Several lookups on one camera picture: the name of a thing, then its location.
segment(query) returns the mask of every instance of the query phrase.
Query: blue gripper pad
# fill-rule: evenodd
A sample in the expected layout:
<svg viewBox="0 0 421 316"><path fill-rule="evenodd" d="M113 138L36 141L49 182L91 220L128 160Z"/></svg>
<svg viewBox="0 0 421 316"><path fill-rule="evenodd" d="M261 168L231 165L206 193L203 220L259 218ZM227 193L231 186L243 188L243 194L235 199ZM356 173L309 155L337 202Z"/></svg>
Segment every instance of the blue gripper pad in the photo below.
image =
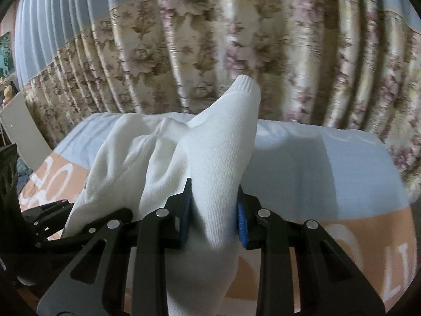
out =
<svg viewBox="0 0 421 316"><path fill-rule="evenodd" d="M244 208L241 203L237 203L237 228L238 236L241 244L244 248L248 246L248 234L247 234L247 218L245 217Z"/></svg>

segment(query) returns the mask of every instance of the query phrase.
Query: bedsheet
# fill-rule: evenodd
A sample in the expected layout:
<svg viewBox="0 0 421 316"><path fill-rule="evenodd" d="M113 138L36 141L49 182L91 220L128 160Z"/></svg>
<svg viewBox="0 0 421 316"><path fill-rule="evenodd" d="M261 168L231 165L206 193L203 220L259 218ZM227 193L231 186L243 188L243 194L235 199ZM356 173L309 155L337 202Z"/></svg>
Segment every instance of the bedsheet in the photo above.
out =
<svg viewBox="0 0 421 316"><path fill-rule="evenodd" d="M166 115L179 121L193 117ZM75 127L31 176L19 197L22 210L62 198L74 202L96 153L120 117L94 114ZM375 136L260 120L242 186L287 220L320 221L388 309L415 276L416 240L409 202L392 159ZM259 251L244 251L221 315L254 314L259 270Z"/></svg>

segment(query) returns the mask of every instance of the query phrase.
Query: metal rivet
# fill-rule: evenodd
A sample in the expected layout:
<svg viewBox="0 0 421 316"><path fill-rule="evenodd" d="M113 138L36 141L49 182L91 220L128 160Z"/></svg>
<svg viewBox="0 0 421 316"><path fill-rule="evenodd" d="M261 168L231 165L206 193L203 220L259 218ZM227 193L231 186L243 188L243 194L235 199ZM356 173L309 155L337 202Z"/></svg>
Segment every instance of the metal rivet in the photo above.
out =
<svg viewBox="0 0 421 316"><path fill-rule="evenodd" d="M111 220L107 223L107 227L109 229L115 229L118 228L120 226L120 222L118 222L117 220Z"/></svg>
<svg viewBox="0 0 421 316"><path fill-rule="evenodd" d="M319 227L319 224L314 220L308 220L306 226L310 229L317 229Z"/></svg>
<svg viewBox="0 0 421 316"><path fill-rule="evenodd" d="M170 212L169 212L167 209L165 209L165 208L161 208L161 209L158 209L158 210L157 210L157 216L158 216L158 217L165 217L165 216L167 216L169 213L170 213Z"/></svg>
<svg viewBox="0 0 421 316"><path fill-rule="evenodd" d="M257 212L257 214L258 214L260 217L269 217L269 216L270 216L270 211L269 211L269 210L267 210L267 209L260 209L260 210Z"/></svg>

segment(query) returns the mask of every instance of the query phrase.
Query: white sock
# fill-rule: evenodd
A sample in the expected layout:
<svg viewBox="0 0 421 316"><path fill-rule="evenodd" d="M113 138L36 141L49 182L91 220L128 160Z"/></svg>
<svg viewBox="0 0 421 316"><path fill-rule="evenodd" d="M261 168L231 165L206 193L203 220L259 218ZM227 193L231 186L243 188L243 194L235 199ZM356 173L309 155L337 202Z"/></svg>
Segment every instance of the white sock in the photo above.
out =
<svg viewBox="0 0 421 316"><path fill-rule="evenodd" d="M171 316L216 315L236 273L237 191L254 147L259 103L258 86L241 75L187 123L122 116L98 151L64 236L123 207L142 219L191 177L189 239L184 249L166 252L168 308Z"/></svg>

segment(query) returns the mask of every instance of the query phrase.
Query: curtain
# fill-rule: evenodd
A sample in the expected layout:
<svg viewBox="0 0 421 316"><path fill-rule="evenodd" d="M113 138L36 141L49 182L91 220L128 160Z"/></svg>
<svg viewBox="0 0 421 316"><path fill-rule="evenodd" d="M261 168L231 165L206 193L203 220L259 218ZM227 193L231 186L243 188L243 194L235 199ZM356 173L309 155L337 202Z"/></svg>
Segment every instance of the curtain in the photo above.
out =
<svg viewBox="0 0 421 316"><path fill-rule="evenodd" d="M260 118L374 133L409 198L421 193L409 0L20 0L15 39L51 147L96 112L199 113L242 73L261 87Z"/></svg>

